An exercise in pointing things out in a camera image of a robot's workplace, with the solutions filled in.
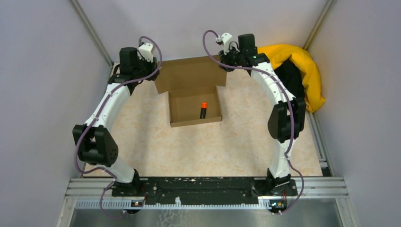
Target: yellow bag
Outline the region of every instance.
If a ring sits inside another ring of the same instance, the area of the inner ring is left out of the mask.
[[[318,110],[325,102],[321,94],[320,74],[311,55],[304,49],[287,44],[258,47],[270,59],[275,70],[288,58],[300,70],[302,85],[305,88],[306,108],[310,112]]]

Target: open cardboard box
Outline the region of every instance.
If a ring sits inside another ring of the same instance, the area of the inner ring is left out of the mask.
[[[168,92],[171,127],[221,121],[216,86],[225,86],[226,79],[227,73],[208,56],[164,61],[155,85],[159,94]],[[200,119],[203,102],[208,108]]]

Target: marker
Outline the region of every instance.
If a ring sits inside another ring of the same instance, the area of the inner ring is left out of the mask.
[[[206,110],[208,108],[208,103],[202,103],[202,108],[200,109],[200,118],[204,119],[206,117]]]

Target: floor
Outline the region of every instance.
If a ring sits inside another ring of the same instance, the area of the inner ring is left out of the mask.
[[[144,81],[113,126],[119,156],[141,176],[265,176],[274,143],[267,129],[272,110],[267,97],[240,70],[228,73],[218,93],[221,122],[171,128],[167,93],[158,94],[154,82]],[[322,176],[307,117],[291,162],[304,176]]]

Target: gray wall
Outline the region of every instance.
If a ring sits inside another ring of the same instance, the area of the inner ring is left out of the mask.
[[[254,33],[258,46],[303,46],[326,0],[79,0],[113,61],[141,35],[154,39],[165,60],[204,56],[208,29],[235,37]],[[220,46],[208,36],[209,50]]]
[[[339,0],[310,50],[317,112],[362,226],[400,226],[401,1]]]
[[[2,1],[0,30],[0,226],[54,226],[109,69],[67,0]]]

